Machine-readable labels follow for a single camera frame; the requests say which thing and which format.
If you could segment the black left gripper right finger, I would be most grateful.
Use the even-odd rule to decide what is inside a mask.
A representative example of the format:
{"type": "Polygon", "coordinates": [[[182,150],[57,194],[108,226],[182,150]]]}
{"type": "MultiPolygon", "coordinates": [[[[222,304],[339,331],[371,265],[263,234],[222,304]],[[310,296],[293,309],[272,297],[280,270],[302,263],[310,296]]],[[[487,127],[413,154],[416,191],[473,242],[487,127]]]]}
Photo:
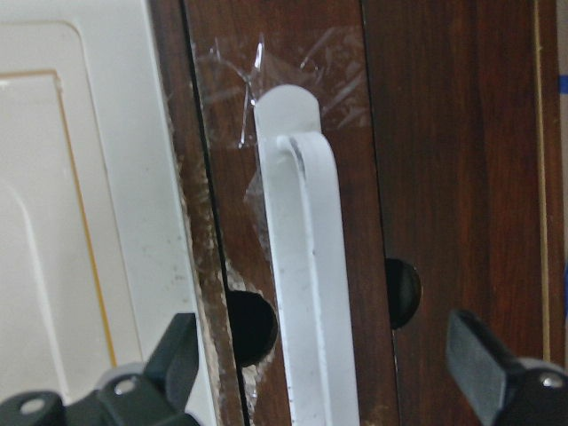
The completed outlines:
{"type": "Polygon", "coordinates": [[[543,359],[518,358],[474,313],[453,310],[446,364],[484,425],[565,425],[567,373],[543,359]]]}

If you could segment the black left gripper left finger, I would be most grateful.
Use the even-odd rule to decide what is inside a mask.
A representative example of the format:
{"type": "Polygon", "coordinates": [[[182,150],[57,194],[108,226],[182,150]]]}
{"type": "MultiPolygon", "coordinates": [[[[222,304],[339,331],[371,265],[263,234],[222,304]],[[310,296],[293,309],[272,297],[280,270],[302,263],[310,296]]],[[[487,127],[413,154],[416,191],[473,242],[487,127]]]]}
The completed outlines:
{"type": "Polygon", "coordinates": [[[185,411],[198,373],[196,316],[177,313],[144,365],[116,368],[66,408],[67,425],[196,425],[185,411]]]}

